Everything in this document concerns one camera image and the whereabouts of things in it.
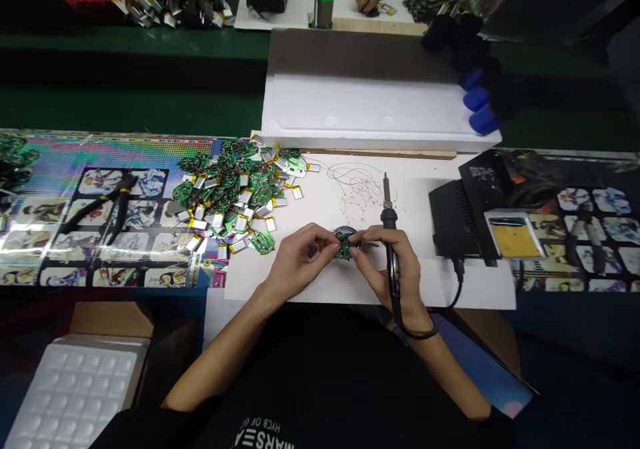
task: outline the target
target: soldering iron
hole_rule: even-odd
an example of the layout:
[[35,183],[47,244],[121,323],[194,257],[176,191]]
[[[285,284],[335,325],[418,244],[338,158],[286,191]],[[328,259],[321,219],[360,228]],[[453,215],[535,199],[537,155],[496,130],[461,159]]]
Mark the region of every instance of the soldering iron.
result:
[[[380,221],[385,229],[396,229],[395,222],[398,220],[398,215],[393,209],[393,203],[391,202],[391,193],[389,191],[389,178],[385,173],[383,179],[383,189],[385,194],[385,201],[383,203],[382,214],[380,215]],[[415,334],[405,328],[402,321],[402,307],[400,305],[400,266],[398,264],[398,256],[393,250],[392,242],[385,242],[387,248],[387,280],[389,282],[389,296],[391,297],[391,311],[393,312],[393,318],[398,327],[412,339],[428,339],[435,336],[438,333],[438,328],[433,323],[433,329],[429,332],[423,332]]]

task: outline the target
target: wire cutters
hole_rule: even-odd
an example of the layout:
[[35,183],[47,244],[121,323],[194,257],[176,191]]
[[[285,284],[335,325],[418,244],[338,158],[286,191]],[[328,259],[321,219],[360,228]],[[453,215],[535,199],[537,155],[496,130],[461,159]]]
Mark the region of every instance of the wire cutters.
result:
[[98,209],[107,201],[113,201],[118,208],[118,213],[115,219],[115,226],[111,231],[111,237],[109,237],[109,241],[107,241],[107,246],[111,246],[117,235],[122,232],[122,228],[125,225],[125,219],[127,218],[127,206],[129,205],[129,193],[137,182],[138,176],[125,175],[113,191],[107,195],[100,196],[92,203],[80,208],[73,217],[71,217],[66,223],[62,224],[60,226],[60,234],[69,234],[78,226],[82,218]]

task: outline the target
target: wire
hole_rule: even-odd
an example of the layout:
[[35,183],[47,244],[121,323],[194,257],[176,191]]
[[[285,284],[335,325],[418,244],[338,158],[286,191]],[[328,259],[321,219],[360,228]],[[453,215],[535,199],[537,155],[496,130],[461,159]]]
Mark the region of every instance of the wire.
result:
[[458,289],[455,291],[455,296],[453,297],[451,304],[444,308],[430,309],[429,312],[432,312],[433,314],[440,314],[441,312],[453,309],[458,303],[458,299],[460,299],[460,294],[462,294],[462,285],[465,282],[465,259],[462,257],[454,257],[451,260],[453,261],[453,270],[458,278]]

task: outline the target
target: solder wire spool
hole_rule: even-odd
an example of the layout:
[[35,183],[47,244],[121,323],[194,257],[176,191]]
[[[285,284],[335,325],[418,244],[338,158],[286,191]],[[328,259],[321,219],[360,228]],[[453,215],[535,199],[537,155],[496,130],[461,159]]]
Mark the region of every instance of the solder wire spool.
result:
[[333,27],[333,0],[315,0],[313,27],[316,29],[331,29]]

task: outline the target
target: green workbench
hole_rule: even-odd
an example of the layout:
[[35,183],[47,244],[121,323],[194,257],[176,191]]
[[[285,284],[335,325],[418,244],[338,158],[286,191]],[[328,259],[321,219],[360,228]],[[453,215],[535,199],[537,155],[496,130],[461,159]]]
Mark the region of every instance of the green workbench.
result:
[[[246,136],[261,125],[268,53],[269,33],[231,28],[0,32],[0,127]],[[494,43],[492,54],[524,88],[503,145],[640,151],[638,122],[586,52]]]

